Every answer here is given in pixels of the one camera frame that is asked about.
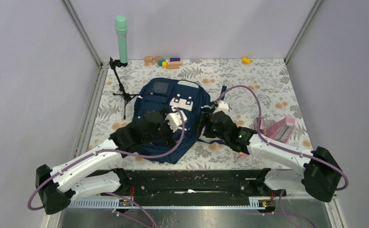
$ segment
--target gray floor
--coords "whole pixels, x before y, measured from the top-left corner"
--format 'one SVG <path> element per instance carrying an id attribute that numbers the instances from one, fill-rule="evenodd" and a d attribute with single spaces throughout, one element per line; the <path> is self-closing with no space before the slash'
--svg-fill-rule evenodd
<path id="1" fill-rule="evenodd" d="M 318 228 L 330 228 L 324 203 L 313 199 L 283 200 L 286 211 L 297 212 L 311 219 Z M 294 228 L 284 215 L 258 215 L 255 210 L 235 209 L 177 209 L 147 210 L 160 228 Z M 152 226 L 148 217 L 140 210 L 126 213 Z M 302 228 L 312 225 L 302 218 L 290 216 Z M 59 228 L 142 228 L 135 222 L 117 217 L 110 209 L 67 209 Z"/>

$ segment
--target pink pencil case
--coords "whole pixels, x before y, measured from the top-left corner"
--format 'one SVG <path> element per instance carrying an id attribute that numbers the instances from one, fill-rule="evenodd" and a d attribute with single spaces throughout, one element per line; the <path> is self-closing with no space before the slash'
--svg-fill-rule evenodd
<path id="1" fill-rule="evenodd" d="M 294 127 L 295 119 L 286 117 L 273 124 L 269 130 L 267 130 L 266 136 L 276 141 L 286 143 L 291 137 Z"/>

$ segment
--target yellow block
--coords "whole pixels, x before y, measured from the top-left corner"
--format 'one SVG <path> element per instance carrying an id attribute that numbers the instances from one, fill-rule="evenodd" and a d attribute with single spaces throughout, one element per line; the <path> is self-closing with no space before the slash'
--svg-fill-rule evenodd
<path id="1" fill-rule="evenodd" d="M 251 60 L 249 60 L 248 58 L 246 58 L 246 57 L 243 57 L 242 58 L 242 62 L 243 63 L 245 63 L 245 64 L 249 64 L 249 63 L 251 63 L 252 61 Z"/>

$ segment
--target tabletop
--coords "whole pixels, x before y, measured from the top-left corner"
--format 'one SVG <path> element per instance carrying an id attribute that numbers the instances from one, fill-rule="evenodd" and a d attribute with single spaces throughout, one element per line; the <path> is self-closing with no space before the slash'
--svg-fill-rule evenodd
<path id="1" fill-rule="evenodd" d="M 143 60 L 131 60 L 125 68 L 117 68 L 120 80 L 128 93 L 135 94 L 152 78 L 185 79 L 202 86 L 215 100 L 222 86 L 246 85 L 257 95 L 262 104 L 262 117 L 266 129 L 284 117 L 295 119 L 295 128 L 287 144 L 311 148 L 311 142 L 301 110 L 283 59 L 253 59 L 242 64 L 240 59 L 192 59 L 182 60 L 179 69 L 165 69 Z M 118 93 L 118 81 L 111 69 L 107 73 L 101 101 L 97 110 L 89 149 L 103 142 L 116 129 L 126 126 L 133 117 L 134 102 L 127 105 L 123 120 L 124 100 Z M 234 89 L 224 99 L 230 105 L 230 117 L 238 126 L 254 129 L 253 122 L 258 108 L 253 95 L 244 88 Z M 286 169 L 284 165 L 264 157 L 249 155 L 245 159 L 227 146 L 196 142 L 177 164 L 159 163 L 140 157 L 126 157 L 122 161 L 107 164 L 104 169 Z"/>

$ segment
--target robotic arm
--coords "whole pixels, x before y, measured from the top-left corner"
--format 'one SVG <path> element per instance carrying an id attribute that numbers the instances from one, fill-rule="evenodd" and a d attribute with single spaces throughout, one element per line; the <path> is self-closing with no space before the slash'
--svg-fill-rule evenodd
<path id="1" fill-rule="evenodd" d="M 262 182 L 265 188 L 305 190 L 318 200 L 331 200 L 341 175 L 319 162 L 303 157 L 303 154 L 308 154 L 338 167 L 326 149 L 318 147 L 316 151 L 299 150 L 276 142 L 283 148 L 301 152 L 299 156 L 287 153 L 264 142 L 255 130 L 237 127 L 229 117 L 228 111 L 228 104 L 219 101 L 214 113 L 203 114 L 205 123 L 203 135 L 205 137 L 219 138 L 235 152 L 264 156 L 291 168 L 291 170 L 263 169 L 256 180 Z M 71 201 L 79 198 L 103 192 L 122 191 L 122 188 L 129 186 L 130 179 L 123 169 L 116 169 L 97 176 L 91 175 L 105 164 L 116 162 L 130 153 L 139 151 L 143 144 L 155 140 L 169 141 L 173 133 L 181 129 L 182 122 L 179 113 L 170 112 L 171 110 L 164 110 L 161 114 L 148 112 L 126 127 L 116 130 L 107 140 L 85 154 L 56 167 L 50 168 L 42 165 L 37 168 L 36 187 L 59 173 L 39 190 L 46 214 L 59 212 Z M 180 112 L 186 122 L 183 111 Z M 122 150 L 122 153 L 107 150 L 116 148 Z M 247 188 L 242 191 L 245 194 L 248 193 Z"/>

